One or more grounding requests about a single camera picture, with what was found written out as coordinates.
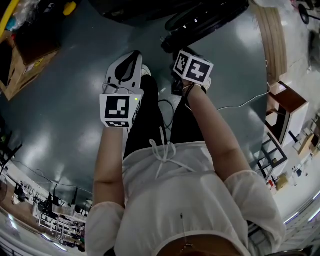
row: wooden furniture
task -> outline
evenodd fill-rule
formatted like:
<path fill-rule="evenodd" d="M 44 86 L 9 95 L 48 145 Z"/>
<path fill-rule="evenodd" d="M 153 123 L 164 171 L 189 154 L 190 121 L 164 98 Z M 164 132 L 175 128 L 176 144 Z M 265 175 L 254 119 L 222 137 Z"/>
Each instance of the wooden furniture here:
<path fill-rule="evenodd" d="M 290 131 L 294 137 L 297 137 L 301 132 L 307 115 L 309 102 L 282 81 L 278 83 L 284 90 L 276 95 L 270 92 L 269 96 L 279 104 L 279 109 L 267 112 L 267 116 L 272 113 L 277 114 L 276 124 L 271 126 L 266 121 L 265 125 L 284 147 L 293 141 L 289 135 Z"/>
<path fill-rule="evenodd" d="M 267 61 L 267 80 L 273 85 L 288 71 L 287 48 L 280 14 L 277 8 L 263 8 L 254 3 L 250 6 L 261 30 Z"/>

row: white cable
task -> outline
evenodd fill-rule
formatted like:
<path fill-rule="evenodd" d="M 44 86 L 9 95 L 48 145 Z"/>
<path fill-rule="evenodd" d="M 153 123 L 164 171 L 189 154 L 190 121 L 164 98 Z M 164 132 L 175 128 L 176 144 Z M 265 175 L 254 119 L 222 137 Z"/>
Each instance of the white cable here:
<path fill-rule="evenodd" d="M 261 96 L 264 96 L 264 95 L 267 95 L 268 93 L 270 93 L 270 92 L 271 92 L 271 88 L 277 86 L 279 82 L 280 82 L 280 81 L 276 82 L 273 86 L 270 86 L 270 84 L 269 84 L 268 82 L 266 82 L 267 85 L 268 85 L 268 87 L 269 87 L 269 91 L 268 91 L 268 92 L 263 93 L 263 94 L 258 95 L 258 96 L 255 96 L 255 97 L 253 97 L 252 99 L 250 99 L 249 101 L 247 101 L 246 103 L 244 103 L 244 104 L 242 104 L 242 105 L 240 105 L 240 106 L 225 106 L 225 107 L 221 107 L 221 108 L 219 108 L 219 109 L 217 109 L 217 110 L 220 111 L 220 110 L 225 110 L 225 109 L 238 109 L 238 108 L 241 108 L 241 107 L 243 107 L 244 105 L 247 105 L 248 103 L 252 102 L 252 101 L 255 100 L 256 98 L 259 98 L 259 97 L 261 97 Z"/>
<path fill-rule="evenodd" d="M 187 104 L 185 104 L 185 106 L 192 112 L 191 108 L 187 106 Z"/>
<path fill-rule="evenodd" d="M 189 88 L 191 86 L 199 86 L 200 88 L 202 87 L 200 84 L 191 84 L 191 85 L 188 85 L 188 86 L 184 87 L 182 90 L 185 90 L 185 89 L 187 89 L 187 88 Z"/>

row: foot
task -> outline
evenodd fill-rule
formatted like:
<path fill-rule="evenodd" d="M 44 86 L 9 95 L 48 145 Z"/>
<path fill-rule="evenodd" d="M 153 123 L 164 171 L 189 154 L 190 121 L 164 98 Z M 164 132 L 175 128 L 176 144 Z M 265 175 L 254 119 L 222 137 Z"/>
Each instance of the foot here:
<path fill-rule="evenodd" d="M 141 77 L 148 75 L 151 77 L 151 71 L 150 69 L 146 66 L 146 65 L 142 65 L 142 69 L 141 69 Z"/>
<path fill-rule="evenodd" d="M 205 88 L 205 91 L 207 92 L 211 86 L 211 78 L 209 77 L 205 85 L 202 85 L 202 86 Z"/>

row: box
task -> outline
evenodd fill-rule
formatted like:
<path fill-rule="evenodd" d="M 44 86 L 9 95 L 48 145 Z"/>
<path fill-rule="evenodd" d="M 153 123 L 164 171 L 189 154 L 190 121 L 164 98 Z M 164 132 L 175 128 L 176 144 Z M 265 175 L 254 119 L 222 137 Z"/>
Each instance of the box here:
<path fill-rule="evenodd" d="M 50 52 L 32 63 L 26 64 L 19 52 L 15 41 L 11 38 L 11 33 L 5 31 L 0 38 L 0 44 L 7 41 L 12 47 L 12 59 L 10 64 L 9 76 L 7 84 L 0 80 L 0 89 L 6 98 L 10 101 L 17 93 L 19 93 L 28 84 L 34 81 L 43 69 L 49 64 L 58 51 Z"/>
<path fill-rule="evenodd" d="M 136 120 L 143 95 L 101 94 L 100 118 L 108 128 L 131 128 Z"/>
<path fill-rule="evenodd" d="M 214 65 L 185 51 L 180 51 L 173 71 L 182 79 L 204 86 Z"/>

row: sleeve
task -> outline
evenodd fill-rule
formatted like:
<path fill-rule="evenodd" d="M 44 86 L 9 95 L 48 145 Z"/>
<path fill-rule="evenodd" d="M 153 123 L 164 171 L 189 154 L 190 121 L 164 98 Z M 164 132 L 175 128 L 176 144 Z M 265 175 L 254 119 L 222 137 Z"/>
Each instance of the sleeve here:
<path fill-rule="evenodd" d="M 85 224 L 88 256 L 103 256 L 115 246 L 124 211 L 114 202 L 102 202 L 91 209 Z"/>
<path fill-rule="evenodd" d="M 243 218 L 259 226 L 276 253 L 286 236 L 286 226 L 266 181 L 252 170 L 230 176 L 225 182 Z"/>

